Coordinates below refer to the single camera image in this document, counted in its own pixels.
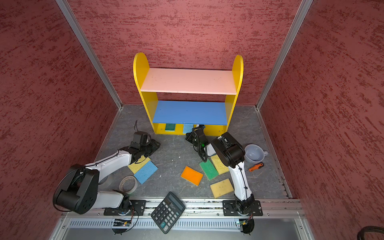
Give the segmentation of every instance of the light blue sponge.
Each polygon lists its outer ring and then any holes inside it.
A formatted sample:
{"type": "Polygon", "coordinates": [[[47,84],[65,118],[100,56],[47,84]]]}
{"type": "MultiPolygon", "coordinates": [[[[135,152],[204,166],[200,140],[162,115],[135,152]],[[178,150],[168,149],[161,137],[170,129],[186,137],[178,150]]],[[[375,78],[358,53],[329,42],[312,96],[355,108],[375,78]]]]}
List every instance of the light blue sponge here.
{"type": "Polygon", "coordinates": [[[135,173],[135,178],[143,184],[153,173],[155,173],[157,167],[152,163],[152,161],[147,162],[140,170],[135,173]]]}
{"type": "Polygon", "coordinates": [[[192,132],[193,124],[184,124],[183,126],[183,134],[192,132]]]}

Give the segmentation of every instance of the black mounting plate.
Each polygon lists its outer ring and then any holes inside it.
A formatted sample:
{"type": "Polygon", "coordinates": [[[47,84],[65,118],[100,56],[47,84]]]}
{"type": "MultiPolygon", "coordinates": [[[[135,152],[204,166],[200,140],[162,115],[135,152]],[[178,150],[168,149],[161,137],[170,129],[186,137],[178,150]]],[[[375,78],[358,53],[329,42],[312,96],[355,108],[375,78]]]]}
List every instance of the black mounting plate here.
{"type": "MultiPolygon", "coordinates": [[[[133,208],[137,211],[137,213],[134,213],[135,216],[137,216],[137,214],[139,214],[139,216],[143,216],[143,213],[144,213],[144,210],[145,210],[145,203],[147,201],[145,200],[130,200],[132,205],[133,205],[133,208]]],[[[118,214],[118,212],[112,208],[107,208],[107,209],[104,209],[104,216],[120,216],[120,217],[123,217],[121,215],[118,214]]]]}
{"type": "MultiPolygon", "coordinates": [[[[223,200],[223,212],[224,216],[240,216],[239,213],[235,210],[236,200],[223,200]]],[[[263,210],[260,204],[260,201],[255,200],[255,203],[252,205],[252,212],[254,216],[262,216],[263,210]]]]}

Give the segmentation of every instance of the pink shelf board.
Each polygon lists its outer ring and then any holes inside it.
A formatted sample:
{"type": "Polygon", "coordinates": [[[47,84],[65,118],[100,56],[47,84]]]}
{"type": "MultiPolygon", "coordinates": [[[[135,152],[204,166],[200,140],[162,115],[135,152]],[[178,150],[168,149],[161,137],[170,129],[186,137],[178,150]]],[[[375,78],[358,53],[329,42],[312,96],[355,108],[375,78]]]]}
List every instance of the pink shelf board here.
{"type": "Polygon", "coordinates": [[[150,68],[142,92],[236,95],[232,71],[150,68]]]}

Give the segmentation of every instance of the calculator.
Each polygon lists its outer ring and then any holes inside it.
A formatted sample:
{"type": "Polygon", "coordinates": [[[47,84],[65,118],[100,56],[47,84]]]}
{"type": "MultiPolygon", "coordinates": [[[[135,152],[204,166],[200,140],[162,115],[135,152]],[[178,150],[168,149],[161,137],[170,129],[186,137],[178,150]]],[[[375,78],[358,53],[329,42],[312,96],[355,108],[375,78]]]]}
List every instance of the calculator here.
{"type": "Polygon", "coordinates": [[[175,194],[169,192],[159,206],[152,212],[151,216],[163,233],[168,233],[184,210],[184,204],[175,194]]]}

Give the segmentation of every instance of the orange screwdriver handle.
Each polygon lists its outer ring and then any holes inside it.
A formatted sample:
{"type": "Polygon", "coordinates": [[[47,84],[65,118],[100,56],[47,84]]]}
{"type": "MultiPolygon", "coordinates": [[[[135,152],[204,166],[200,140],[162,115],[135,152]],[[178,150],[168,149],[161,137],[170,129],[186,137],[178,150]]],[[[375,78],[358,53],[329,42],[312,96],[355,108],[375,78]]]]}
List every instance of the orange screwdriver handle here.
{"type": "Polygon", "coordinates": [[[250,172],[253,172],[254,170],[256,170],[256,169],[260,169],[260,168],[262,168],[262,167],[264,167],[264,164],[261,162],[261,163],[259,163],[259,164],[254,165],[253,167],[251,167],[251,168],[249,169],[249,171],[250,171],[250,172]]]}

